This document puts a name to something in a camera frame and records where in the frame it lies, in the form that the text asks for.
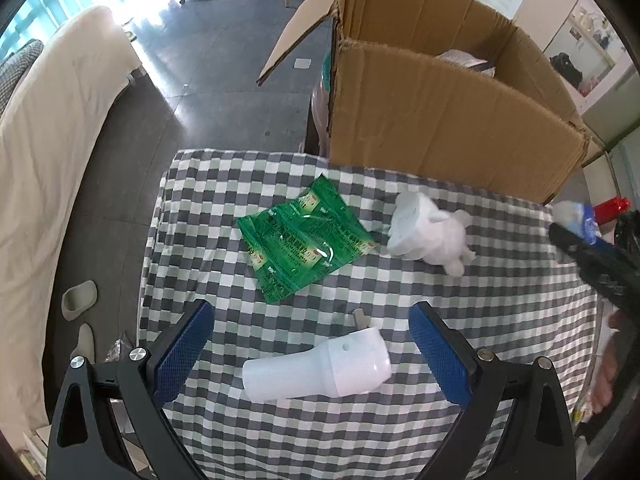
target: green plastic packet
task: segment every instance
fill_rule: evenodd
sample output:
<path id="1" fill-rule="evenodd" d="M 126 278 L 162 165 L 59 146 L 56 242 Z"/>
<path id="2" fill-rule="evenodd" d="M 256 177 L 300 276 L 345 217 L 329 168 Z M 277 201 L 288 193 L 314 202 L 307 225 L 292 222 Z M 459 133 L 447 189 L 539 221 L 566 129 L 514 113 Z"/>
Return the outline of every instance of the green plastic packet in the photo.
<path id="1" fill-rule="evenodd" d="M 238 219 L 267 303 L 316 282 L 377 243 L 324 175 L 290 202 Z"/>

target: beige slipper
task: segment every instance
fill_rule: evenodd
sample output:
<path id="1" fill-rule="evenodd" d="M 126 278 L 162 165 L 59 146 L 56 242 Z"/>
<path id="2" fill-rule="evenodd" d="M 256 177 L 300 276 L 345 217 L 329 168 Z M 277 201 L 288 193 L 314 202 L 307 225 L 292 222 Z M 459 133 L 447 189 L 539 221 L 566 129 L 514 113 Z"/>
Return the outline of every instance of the beige slipper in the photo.
<path id="1" fill-rule="evenodd" d="M 98 300 L 98 289 L 95 283 L 87 280 L 71 287 L 62 295 L 62 315 L 72 321 Z"/>
<path id="2" fill-rule="evenodd" d="M 94 332 L 91 327 L 84 323 L 78 331 L 78 346 L 71 352 L 69 359 L 73 359 L 76 356 L 81 355 L 87 359 L 92 365 L 95 365 L 95 342 Z"/>

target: human hand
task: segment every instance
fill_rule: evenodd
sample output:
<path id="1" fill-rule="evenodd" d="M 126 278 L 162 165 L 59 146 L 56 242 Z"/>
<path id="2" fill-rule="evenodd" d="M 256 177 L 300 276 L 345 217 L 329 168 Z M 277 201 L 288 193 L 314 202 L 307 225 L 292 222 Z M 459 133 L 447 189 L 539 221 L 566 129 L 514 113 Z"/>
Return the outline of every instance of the human hand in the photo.
<path id="1" fill-rule="evenodd" d="M 622 311 L 617 310 L 609 316 L 608 323 L 610 328 L 619 329 L 625 321 L 625 315 Z M 615 338 L 612 336 L 605 346 L 600 370 L 598 370 L 595 386 L 591 393 L 593 413 L 600 413 L 611 402 L 613 381 L 618 374 L 619 365 Z"/>

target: checkered tablecloth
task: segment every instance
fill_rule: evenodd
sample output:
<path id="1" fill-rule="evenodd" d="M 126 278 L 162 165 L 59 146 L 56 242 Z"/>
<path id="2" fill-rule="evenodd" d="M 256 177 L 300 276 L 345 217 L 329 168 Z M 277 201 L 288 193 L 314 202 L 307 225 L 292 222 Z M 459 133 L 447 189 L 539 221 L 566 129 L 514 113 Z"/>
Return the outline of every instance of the checkered tablecloth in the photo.
<path id="1" fill-rule="evenodd" d="M 236 219 L 297 197 L 320 174 L 380 248 L 280 305 L 265 304 Z M 387 254 L 396 195 L 407 189 L 473 217 L 467 241 L 477 256 L 462 278 Z M 524 363 L 551 358 L 572 408 L 594 345 L 596 295 L 573 264 L 556 263 L 550 220 L 548 208 L 523 200 L 392 171 L 330 169 L 311 155 L 178 152 L 146 245 L 138 338 L 153 341 L 196 298 L 215 306 L 216 322 L 180 396 L 165 406 L 172 426 L 211 478 L 414 478 L 458 414 L 408 333 L 408 309 L 420 300 L 476 348 Z M 352 332 L 357 307 L 387 342 L 390 380 L 341 399 L 249 402 L 245 360 Z M 488 465 L 507 412 L 503 404 L 472 476 Z"/>

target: white figurine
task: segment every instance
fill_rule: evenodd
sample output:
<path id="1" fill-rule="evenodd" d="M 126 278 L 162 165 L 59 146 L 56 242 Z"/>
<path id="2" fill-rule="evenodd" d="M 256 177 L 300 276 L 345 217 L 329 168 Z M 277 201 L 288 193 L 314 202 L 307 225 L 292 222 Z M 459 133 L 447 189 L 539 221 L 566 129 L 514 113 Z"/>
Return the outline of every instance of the white figurine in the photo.
<path id="1" fill-rule="evenodd" d="M 466 246 L 471 215 L 462 209 L 441 211 L 422 193 L 405 191 L 396 198 L 386 248 L 392 256 L 441 265 L 450 276 L 462 276 L 476 254 Z"/>

